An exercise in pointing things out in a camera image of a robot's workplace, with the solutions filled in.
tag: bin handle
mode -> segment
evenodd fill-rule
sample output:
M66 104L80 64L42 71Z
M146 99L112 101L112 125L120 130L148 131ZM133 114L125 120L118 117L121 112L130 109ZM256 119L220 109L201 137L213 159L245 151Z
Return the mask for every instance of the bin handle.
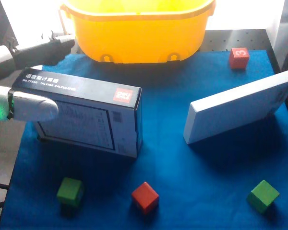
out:
M178 12L89 13L86 11L79 10L65 1L64 3L61 4L60 9L64 10L67 13L67 17L68 15L70 16L70 14L72 14L78 18L87 21L104 22L104 21L180 20L198 16L206 11L211 11L211 15L213 15L215 7L216 7L216 0L209 0L205 5L201 7Z

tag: deli logo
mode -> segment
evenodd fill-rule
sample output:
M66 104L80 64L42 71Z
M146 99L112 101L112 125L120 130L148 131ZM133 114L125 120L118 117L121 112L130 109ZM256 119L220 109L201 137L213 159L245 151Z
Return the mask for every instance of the deli logo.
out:
M132 90L117 88L114 94L114 101L129 103L132 97Z

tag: cardboard box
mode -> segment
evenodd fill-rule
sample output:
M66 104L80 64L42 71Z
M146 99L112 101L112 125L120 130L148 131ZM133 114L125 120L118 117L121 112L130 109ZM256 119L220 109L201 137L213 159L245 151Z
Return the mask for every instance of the cardboard box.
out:
M190 104L187 144L272 115L288 96L288 71L227 90Z
M58 118L35 123L42 139L137 157L141 88L36 69L25 69L12 88L57 103Z

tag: yellow plastic bin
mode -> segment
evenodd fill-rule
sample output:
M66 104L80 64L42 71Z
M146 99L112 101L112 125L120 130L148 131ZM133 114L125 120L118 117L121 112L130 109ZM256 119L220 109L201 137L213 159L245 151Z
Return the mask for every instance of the yellow plastic bin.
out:
M215 0L66 0L80 48L96 61L184 60L200 47Z

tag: blue fabric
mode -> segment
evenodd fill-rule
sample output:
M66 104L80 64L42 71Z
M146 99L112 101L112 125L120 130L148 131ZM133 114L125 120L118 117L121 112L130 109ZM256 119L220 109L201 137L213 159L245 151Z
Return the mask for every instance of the blue fabric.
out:
M232 71L229 52L199 52L186 61L152 65L97 63L69 55L44 70L140 86L144 144L137 160L55 142L25 127L2 229L287 229L288 113L188 146L190 102L270 75L265 51L250 51L246 71ZM67 176L82 180L81 207L70 216L56 193ZM246 202L261 180L281 195L262 216ZM131 192L147 181L159 207L144 217Z

